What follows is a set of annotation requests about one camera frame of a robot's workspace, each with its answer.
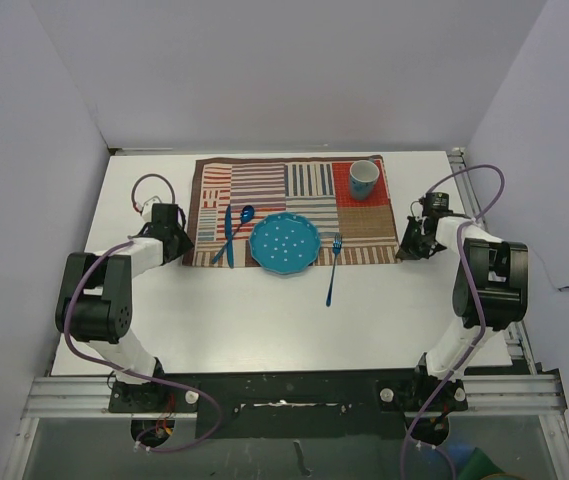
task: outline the blue knife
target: blue knife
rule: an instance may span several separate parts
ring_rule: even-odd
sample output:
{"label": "blue knife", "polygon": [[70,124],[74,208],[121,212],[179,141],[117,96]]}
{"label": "blue knife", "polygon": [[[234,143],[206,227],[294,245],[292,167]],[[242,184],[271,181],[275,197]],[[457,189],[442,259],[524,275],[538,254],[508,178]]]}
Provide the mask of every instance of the blue knife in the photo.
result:
{"label": "blue knife", "polygon": [[226,208],[226,216],[224,217],[224,236],[228,241],[226,246],[226,259],[228,266],[235,267],[235,259],[233,258],[233,219],[231,217],[231,205]]}

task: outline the glass panel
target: glass panel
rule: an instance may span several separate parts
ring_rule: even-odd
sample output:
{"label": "glass panel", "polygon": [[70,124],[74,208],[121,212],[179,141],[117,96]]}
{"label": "glass panel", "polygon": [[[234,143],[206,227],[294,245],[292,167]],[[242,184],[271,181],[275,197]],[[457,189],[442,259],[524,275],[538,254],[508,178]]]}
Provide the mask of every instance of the glass panel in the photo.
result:
{"label": "glass panel", "polygon": [[[444,446],[463,466],[475,447],[497,466],[527,480],[553,480],[550,456],[536,416],[452,417]],[[178,423],[165,444],[193,438],[194,421]],[[126,419],[40,420],[25,479],[233,478],[394,479],[399,478],[400,440],[373,436],[300,440],[213,440],[191,451],[161,455],[133,452]],[[440,455],[412,447],[411,480],[450,478]]]}

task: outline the white tabletop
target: white tabletop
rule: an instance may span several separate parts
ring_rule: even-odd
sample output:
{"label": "white tabletop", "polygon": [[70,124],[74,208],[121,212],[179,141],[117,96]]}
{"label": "white tabletop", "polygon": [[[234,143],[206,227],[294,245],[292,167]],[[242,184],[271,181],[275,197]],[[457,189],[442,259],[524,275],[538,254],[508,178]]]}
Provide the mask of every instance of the white tabletop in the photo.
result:
{"label": "white tabletop", "polygon": [[[451,173],[444,152],[148,155],[110,159],[86,250],[107,249],[142,226],[130,204],[131,186],[149,172],[166,176],[177,202],[190,203],[195,161],[211,157],[294,158],[381,154],[399,240],[409,205]],[[461,212],[456,184],[441,190]],[[139,199],[168,190],[156,179],[140,185]],[[454,317],[451,295],[459,258],[444,251],[430,260],[395,265],[339,266],[333,305],[325,306],[330,267],[281,277],[261,268],[212,269],[173,262],[133,281],[132,329],[170,373],[412,368]],[[83,344],[82,351],[94,353]],[[471,365],[511,365],[496,335]],[[106,374],[74,357],[63,339],[53,375]]]}

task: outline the dotted blue plate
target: dotted blue plate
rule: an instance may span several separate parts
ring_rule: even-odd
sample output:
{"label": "dotted blue plate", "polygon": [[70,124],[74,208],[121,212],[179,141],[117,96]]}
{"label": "dotted blue plate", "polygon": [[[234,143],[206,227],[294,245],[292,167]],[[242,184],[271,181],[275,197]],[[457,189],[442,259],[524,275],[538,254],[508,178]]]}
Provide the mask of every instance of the dotted blue plate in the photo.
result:
{"label": "dotted blue plate", "polygon": [[320,234],[306,217],[269,215],[253,228],[251,255],[266,270],[286,275],[304,270],[320,252]]}

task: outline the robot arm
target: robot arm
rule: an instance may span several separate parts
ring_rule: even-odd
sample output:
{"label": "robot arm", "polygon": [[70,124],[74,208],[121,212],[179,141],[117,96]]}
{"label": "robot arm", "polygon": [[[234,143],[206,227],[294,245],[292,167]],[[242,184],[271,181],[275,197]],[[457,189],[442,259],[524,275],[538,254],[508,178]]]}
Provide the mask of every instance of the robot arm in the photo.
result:
{"label": "robot arm", "polygon": [[511,322],[524,318],[528,298],[528,250],[521,243],[506,242],[471,225],[462,232],[463,251],[460,252],[457,231],[468,218],[449,210],[448,200],[448,195],[441,192],[428,193],[420,200],[422,216],[409,217],[398,258],[430,258],[449,249],[464,255],[469,263],[486,319],[486,332],[466,360],[457,365],[480,333],[471,287],[460,262],[453,289],[456,317],[437,345],[425,355],[429,376],[441,380],[452,372],[450,380],[456,381],[489,338]]}
{"label": "robot arm", "polygon": [[[154,376],[159,361],[142,347],[130,329],[133,316],[132,279],[151,268],[169,263],[193,248],[178,223],[179,207],[154,203],[143,218],[148,221],[132,244],[109,257],[90,277],[73,317],[71,335],[96,350],[104,359],[124,370]],[[64,331],[66,308],[87,269],[103,252],[69,255],[55,310],[58,331]],[[116,372],[120,382],[142,384],[124,372]]]}

